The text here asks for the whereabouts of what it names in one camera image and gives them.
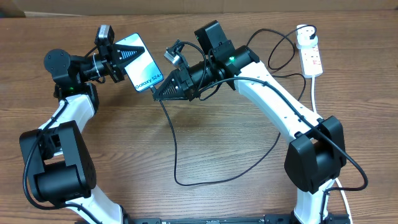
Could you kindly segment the blue Galaxy smartphone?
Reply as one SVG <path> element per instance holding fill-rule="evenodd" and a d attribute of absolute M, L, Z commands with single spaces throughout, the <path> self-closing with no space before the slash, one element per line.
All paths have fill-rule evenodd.
<path fill-rule="evenodd" d="M 164 80 L 162 72 L 138 33 L 125 37 L 116 43 L 144 48 L 144 53 L 125 67 L 127 76 L 136 91 L 144 91 Z"/>

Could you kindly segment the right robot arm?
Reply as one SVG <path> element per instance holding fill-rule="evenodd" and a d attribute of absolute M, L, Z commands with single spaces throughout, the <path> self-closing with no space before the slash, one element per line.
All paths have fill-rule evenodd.
<path fill-rule="evenodd" d="M 336 215 L 327 210 L 330 192 L 342 188 L 338 176 L 348 158 L 340 121 L 322 118 L 301 104 L 248 46 L 235 47 L 219 22 L 199 28 L 195 36 L 203 60 L 189 65 L 182 54 L 184 42 L 176 41 L 165 52 L 175 68 L 153 91 L 154 99 L 194 100 L 227 83 L 270 119 L 288 145 L 284 169 L 297 187 L 295 207 L 289 214 L 265 215 L 262 222 L 351 223 L 349 213 Z"/>

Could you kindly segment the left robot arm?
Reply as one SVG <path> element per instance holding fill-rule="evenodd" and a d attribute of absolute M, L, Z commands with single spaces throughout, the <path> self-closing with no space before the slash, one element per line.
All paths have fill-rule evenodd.
<path fill-rule="evenodd" d="M 19 138 L 22 188 L 29 203 L 40 210 L 69 208 L 87 223 L 133 223 L 127 211 L 98 187 L 81 133 L 98 111 L 93 81 L 107 75 L 114 82 L 124 80 L 126 66 L 146 50 L 110 40 L 96 41 L 95 49 L 97 54 L 90 51 L 84 57 L 53 49 L 44 57 L 59 106 L 46 123 Z"/>

